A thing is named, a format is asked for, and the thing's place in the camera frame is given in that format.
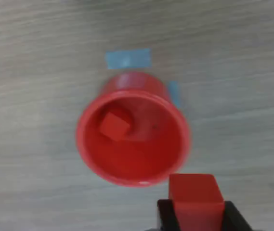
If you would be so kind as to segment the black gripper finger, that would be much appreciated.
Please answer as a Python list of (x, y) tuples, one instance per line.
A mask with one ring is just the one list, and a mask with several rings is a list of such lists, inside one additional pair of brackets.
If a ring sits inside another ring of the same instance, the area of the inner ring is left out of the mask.
[(159, 231), (180, 231), (173, 202), (170, 199), (157, 201), (157, 228)]
[(221, 231), (253, 231), (233, 202), (225, 201)]

